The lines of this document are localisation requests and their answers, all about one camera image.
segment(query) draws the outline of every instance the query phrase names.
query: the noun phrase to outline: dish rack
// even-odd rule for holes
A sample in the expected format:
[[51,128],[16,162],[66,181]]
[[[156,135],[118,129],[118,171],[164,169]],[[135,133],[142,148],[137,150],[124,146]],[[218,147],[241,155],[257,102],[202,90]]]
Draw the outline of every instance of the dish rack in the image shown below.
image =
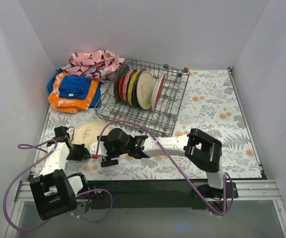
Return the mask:
[[[124,63],[127,63],[130,69],[149,70],[154,79],[160,78],[165,73],[165,81],[156,110],[153,112],[151,108],[144,110],[130,106],[126,102],[116,102],[113,94],[114,81],[111,81],[101,95],[101,107],[94,108],[97,116],[105,122],[115,120],[134,122],[147,128],[156,136],[171,137],[189,78],[188,68],[173,68],[167,64],[160,65],[136,59],[126,59]],[[123,126],[131,130],[138,129],[131,124],[123,124],[121,127]]]

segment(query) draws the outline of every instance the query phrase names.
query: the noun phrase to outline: orange cloth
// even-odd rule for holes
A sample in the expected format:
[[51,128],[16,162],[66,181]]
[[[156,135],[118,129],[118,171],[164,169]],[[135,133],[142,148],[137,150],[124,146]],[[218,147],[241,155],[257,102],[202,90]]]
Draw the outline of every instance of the orange cloth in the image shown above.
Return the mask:
[[91,80],[90,89],[85,99],[60,98],[59,86],[66,75],[69,75],[69,73],[64,71],[56,76],[56,80],[53,85],[53,91],[48,97],[48,102],[50,103],[50,106],[57,111],[72,114],[78,113],[79,111],[88,110],[94,97],[94,94],[97,91],[99,81],[96,79]]

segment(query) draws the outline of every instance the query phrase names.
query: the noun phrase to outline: gray floor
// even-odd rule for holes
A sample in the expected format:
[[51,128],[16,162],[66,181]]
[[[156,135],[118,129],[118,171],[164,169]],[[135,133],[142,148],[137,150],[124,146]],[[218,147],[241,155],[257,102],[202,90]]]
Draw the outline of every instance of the gray floor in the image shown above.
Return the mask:
[[[88,217],[99,218],[106,210],[91,210]],[[41,223],[34,203],[26,202],[20,225],[32,228]],[[231,211],[218,218],[189,208],[114,209],[105,221],[92,224],[70,214],[53,218],[32,233],[19,238],[283,238],[272,201],[235,201]]]

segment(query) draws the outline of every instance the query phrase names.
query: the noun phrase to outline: pink cloth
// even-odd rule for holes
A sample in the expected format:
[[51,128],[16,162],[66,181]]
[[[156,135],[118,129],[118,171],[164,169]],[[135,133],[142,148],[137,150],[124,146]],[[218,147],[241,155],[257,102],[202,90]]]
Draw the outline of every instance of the pink cloth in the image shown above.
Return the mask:
[[62,66],[61,69],[71,75],[87,76],[105,83],[112,80],[114,72],[123,61],[124,58],[115,56],[109,51],[74,53],[71,54],[67,66]]

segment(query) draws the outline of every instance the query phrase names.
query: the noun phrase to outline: plate on table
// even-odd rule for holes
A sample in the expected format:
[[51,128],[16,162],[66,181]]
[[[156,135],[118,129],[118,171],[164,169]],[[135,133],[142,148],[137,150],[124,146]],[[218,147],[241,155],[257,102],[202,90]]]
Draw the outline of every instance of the plate on table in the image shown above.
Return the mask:
[[132,90],[132,104],[135,107],[139,106],[138,97],[137,97],[137,85],[141,75],[146,71],[146,68],[143,68],[139,71],[136,80],[134,81],[133,90]]
[[138,74],[139,74],[139,72],[135,72],[133,74],[132,78],[130,79],[130,82],[129,82],[128,92],[127,92],[127,100],[131,106],[133,106],[133,104],[132,104],[132,90],[133,90],[134,82],[137,79]]
[[151,106],[152,106],[153,112],[156,110],[158,100],[161,96],[164,81],[165,81],[165,73],[155,82],[155,86],[154,86],[152,98],[151,98]]
[[119,70],[114,74],[113,80],[114,80],[114,84],[113,84],[113,94],[115,97],[115,100],[117,102],[121,101],[121,96],[119,93],[119,84],[120,84],[120,80],[122,78],[123,75],[127,74],[130,71],[129,66],[124,63]]
[[123,82],[123,88],[122,88],[122,96],[123,96],[123,99],[125,100],[125,102],[128,101],[127,93],[128,93],[129,82],[130,82],[133,74],[135,74],[136,72],[137,72],[136,69],[131,69],[125,76],[125,79],[124,79],[124,82]]
[[150,71],[144,71],[137,82],[137,100],[141,108],[147,110],[151,107],[151,98],[155,80]]
[[[97,136],[100,135],[102,129],[107,124],[99,120],[91,120],[83,124],[78,128],[74,134],[73,143],[74,144],[84,144],[85,148],[89,148],[89,144],[98,141]],[[107,127],[103,135],[107,135],[111,131],[110,127]]]
[[125,99],[123,97],[123,93],[122,93],[122,89],[123,89],[123,84],[124,84],[124,79],[126,77],[127,74],[123,75],[121,80],[120,80],[120,83],[119,83],[119,94],[120,94],[120,98],[123,102],[125,102]]

